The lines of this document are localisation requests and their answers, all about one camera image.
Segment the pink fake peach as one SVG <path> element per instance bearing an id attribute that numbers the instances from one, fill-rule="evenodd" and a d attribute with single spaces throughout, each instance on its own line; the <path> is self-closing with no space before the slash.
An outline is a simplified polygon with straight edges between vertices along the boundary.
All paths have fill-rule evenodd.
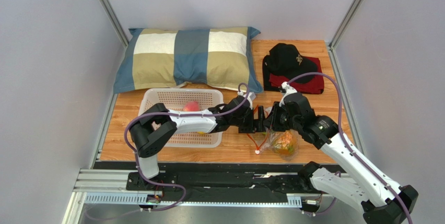
<path id="1" fill-rule="evenodd" d="M 184 105 L 182 110 L 185 112 L 200 111 L 200 105 L 197 101 L 189 101 Z"/>

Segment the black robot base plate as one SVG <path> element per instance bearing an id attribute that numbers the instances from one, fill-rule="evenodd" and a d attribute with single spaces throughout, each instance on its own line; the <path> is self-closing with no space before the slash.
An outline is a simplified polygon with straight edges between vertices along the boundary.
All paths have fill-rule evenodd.
<path id="1" fill-rule="evenodd" d="M 100 161 L 94 169 L 127 170 L 124 188 L 156 193 L 165 203 L 184 196 L 183 202 L 283 203 L 286 195 L 314 194 L 320 191 L 304 185 L 298 175 L 302 164 L 282 163 L 184 163 L 161 162 L 153 178 L 170 186 L 155 186 L 136 174 L 130 161 Z"/>

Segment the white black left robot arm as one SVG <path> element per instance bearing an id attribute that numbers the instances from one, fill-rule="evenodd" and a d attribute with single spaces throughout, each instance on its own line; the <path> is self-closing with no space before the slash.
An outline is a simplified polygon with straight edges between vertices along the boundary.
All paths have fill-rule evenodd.
<path id="1" fill-rule="evenodd" d="M 157 154 L 173 135 L 220 133 L 231 126 L 240 134 L 265 133 L 265 119 L 263 109 L 254 109 L 249 96 L 242 92 L 229 103 L 202 111 L 180 112 L 157 103 L 129 123 L 124 139 L 133 150 L 139 173 L 151 179 L 159 174 Z"/>

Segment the clear zip top bag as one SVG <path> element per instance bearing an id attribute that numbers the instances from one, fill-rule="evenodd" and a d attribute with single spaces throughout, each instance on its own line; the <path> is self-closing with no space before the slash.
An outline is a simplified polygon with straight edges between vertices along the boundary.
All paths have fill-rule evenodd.
<path id="1" fill-rule="evenodd" d="M 256 155 L 269 150 L 283 160 L 290 161 L 299 152 L 297 134 L 291 130 L 273 130 L 273 125 L 268 119 L 271 112 L 272 108 L 264 110 L 263 106 L 255 107 L 253 115 L 256 115 L 257 119 L 254 119 L 254 128 L 247 133 L 247 137 L 254 143 Z"/>

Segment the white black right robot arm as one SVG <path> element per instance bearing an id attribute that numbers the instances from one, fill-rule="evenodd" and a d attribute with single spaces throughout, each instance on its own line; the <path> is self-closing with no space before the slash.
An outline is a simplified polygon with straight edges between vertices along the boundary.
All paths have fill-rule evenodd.
<path id="1" fill-rule="evenodd" d="M 366 223 L 412 222 L 410 214 L 419 193 L 379 170 L 331 118 L 316 115 L 301 93 L 287 93 L 280 102 L 274 102 L 266 121 L 275 131 L 297 132 L 304 141 L 334 159 L 353 179 L 350 182 L 311 161 L 298 172 L 304 186 L 339 199 L 361 213 Z"/>

